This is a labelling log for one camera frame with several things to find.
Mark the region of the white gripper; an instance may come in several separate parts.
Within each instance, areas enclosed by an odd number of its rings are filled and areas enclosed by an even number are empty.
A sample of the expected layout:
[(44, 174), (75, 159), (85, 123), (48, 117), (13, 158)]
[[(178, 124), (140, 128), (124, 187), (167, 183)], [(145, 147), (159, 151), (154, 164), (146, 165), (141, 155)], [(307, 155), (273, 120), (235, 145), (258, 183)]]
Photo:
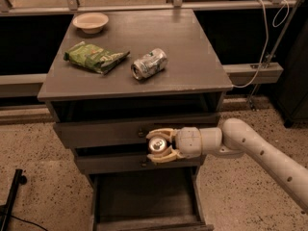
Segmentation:
[(172, 149), (166, 156), (147, 155), (147, 158), (155, 164), (169, 163), (178, 159), (196, 158), (201, 155), (201, 135), (197, 128), (184, 127), (177, 130), (160, 128), (152, 130), (146, 135), (148, 140), (154, 137), (161, 137), (168, 142), (172, 142), (174, 139), (175, 142), (175, 150)]

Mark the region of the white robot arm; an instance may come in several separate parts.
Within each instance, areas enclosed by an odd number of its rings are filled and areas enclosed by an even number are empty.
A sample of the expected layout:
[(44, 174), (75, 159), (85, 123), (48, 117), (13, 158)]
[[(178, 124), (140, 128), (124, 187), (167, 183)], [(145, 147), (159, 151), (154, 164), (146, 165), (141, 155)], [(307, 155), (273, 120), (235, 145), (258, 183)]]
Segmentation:
[(265, 141), (240, 119), (229, 118), (221, 127), (213, 128), (156, 129), (146, 139), (147, 158), (155, 164), (208, 154), (225, 158), (247, 154), (308, 213), (308, 169)]

